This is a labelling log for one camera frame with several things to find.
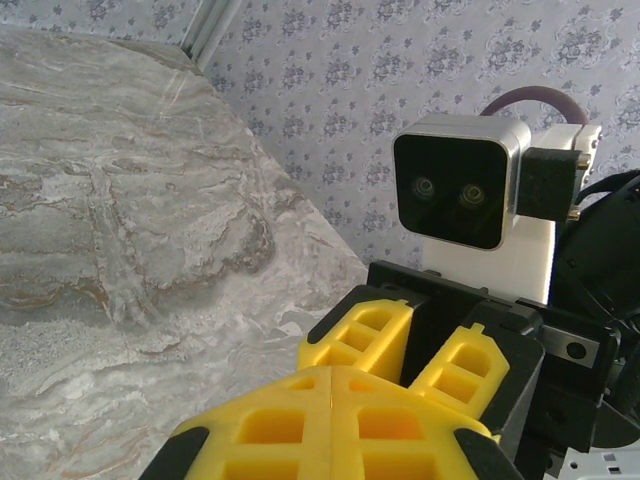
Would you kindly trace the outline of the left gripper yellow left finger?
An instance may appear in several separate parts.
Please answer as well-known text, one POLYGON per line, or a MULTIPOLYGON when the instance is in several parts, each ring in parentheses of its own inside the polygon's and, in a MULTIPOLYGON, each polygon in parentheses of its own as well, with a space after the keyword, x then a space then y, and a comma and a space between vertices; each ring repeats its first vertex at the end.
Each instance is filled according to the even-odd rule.
POLYGON ((144 479, 328 479, 331 370, 314 367, 182 422, 144 479))

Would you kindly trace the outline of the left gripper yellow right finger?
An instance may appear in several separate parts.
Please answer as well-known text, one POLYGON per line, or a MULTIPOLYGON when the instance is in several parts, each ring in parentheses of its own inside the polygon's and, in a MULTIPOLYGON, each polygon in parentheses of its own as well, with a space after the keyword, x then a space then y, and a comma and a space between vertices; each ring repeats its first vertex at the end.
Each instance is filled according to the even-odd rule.
POLYGON ((352 367, 331 369, 331 479, 520 479, 478 421, 352 367))

